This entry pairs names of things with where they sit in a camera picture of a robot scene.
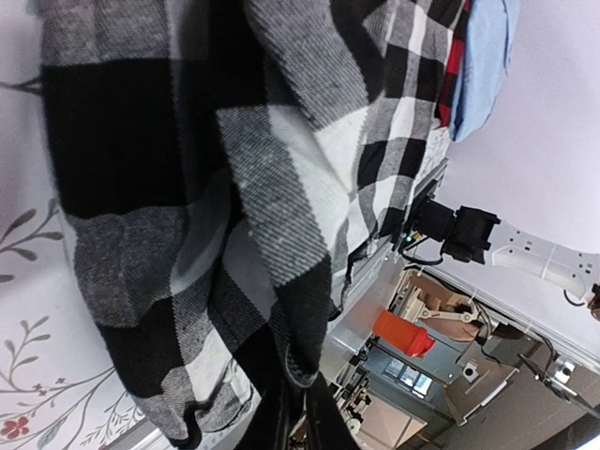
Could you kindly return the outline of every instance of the window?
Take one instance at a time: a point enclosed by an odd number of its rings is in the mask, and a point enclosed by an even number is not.
[[[383,371],[383,375],[396,384],[408,389],[413,395],[419,398],[425,398],[429,392],[429,387],[433,384],[433,380],[427,375],[412,367],[408,367],[395,358],[390,360]]]

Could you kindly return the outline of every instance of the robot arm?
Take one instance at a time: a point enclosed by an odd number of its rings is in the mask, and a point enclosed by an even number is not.
[[[600,255],[583,253],[501,222],[489,236],[486,263],[512,267],[563,288],[589,304],[600,282]]]
[[[410,227],[442,243],[442,253],[469,263],[512,267],[563,288],[600,321],[600,255],[533,236],[488,212],[453,211],[431,199],[416,206]]]

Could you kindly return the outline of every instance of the floral wallpaper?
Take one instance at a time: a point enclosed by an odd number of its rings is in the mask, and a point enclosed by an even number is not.
[[[36,208],[27,209],[4,229],[0,220],[0,299],[3,284],[19,281],[7,270],[10,266],[3,259],[7,253],[35,263],[40,253],[62,250],[59,241],[64,235],[58,231],[58,214],[56,200],[49,199],[43,215]],[[35,240],[41,245],[34,247]],[[29,273],[35,270],[35,266],[28,267]],[[53,345],[53,330],[68,323],[39,313],[18,320],[18,325],[13,333],[4,336],[5,326],[0,332],[4,344],[0,354],[0,449],[102,449],[143,419],[123,387],[115,389],[119,382],[110,365],[84,378],[69,376],[68,367],[61,367],[58,377],[44,370],[53,363],[44,358]],[[70,350],[76,358],[77,343]],[[98,398],[106,406],[100,411],[94,406]]]
[[[69,419],[79,425],[64,430],[68,441],[61,448],[88,445],[90,448],[105,448],[143,419],[142,413],[128,401],[128,395],[123,391],[101,416],[92,421],[91,427],[86,424],[86,419],[89,421],[89,405],[94,396],[103,394],[102,386],[115,377],[114,368],[107,368],[85,380],[72,381],[59,377],[49,381],[39,373],[40,382],[31,386],[20,383],[20,372],[35,371],[39,359],[37,353],[42,350],[43,344],[51,344],[47,341],[52,340],[52,335],[45,333],[44,329],[48,328],[44,325],[49,320],[49,316],[43,316],[34,323],[21,320],[19,325],[22,332],[18,339],[8,338],[4,341],[9,360],[7,367],[0,369],[0,378],[7,388],[1,389],[0,395],[17,394],[19,401],[13,401],[12,407],[0,408],[0,448],[10,446],[17,450],[28,448],[33,443],[37,449],[47,447],[61,433],[61,428]],[[69,397],[63,402],[66,406],[56,408],[61,397]],[[37,414],[50,414],[52,420],[38,426]]]
[[[71,271],[48,167],[37,2],[0,8],[0,450],[107,448],[143,420]]]

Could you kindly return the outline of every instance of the red flower pattern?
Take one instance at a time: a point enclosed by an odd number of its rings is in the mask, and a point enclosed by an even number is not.
[[[27,417],[19,417],[16,421],[7,420],[4,423],[4,428],[0,430],[0,435],[6,436],[9,439],[17,439],[21,435],[25,435],[29,433],[29,428],[27,427],[29,424],[29,419]]]

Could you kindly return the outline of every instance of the black object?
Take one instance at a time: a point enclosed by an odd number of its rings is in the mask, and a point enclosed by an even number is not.
[[[576,303],[573,300],[571,300],[571,298],[569,297],[569,294],[567,293],[566,289],[562,290],[562,295],[564,296],[564,299],[567,301],[567,303],[569,305],[571,305],[572,307],[583,307],[585,306],[585,302],[581,302],[581,303]]]
[[[498,216],[481,209],[461,206],[455,213],[431,199],[421,202],[413,215],[413,230],[438,242],[441,253],[463,263],[484,264],[484,251],[489,250],[489,235],[500,223]]]
[[[591,311],[592,316],[600,321],[600,286],[598,284],[594,284],[592,286],[593,299],[588,304],[588,309]]]

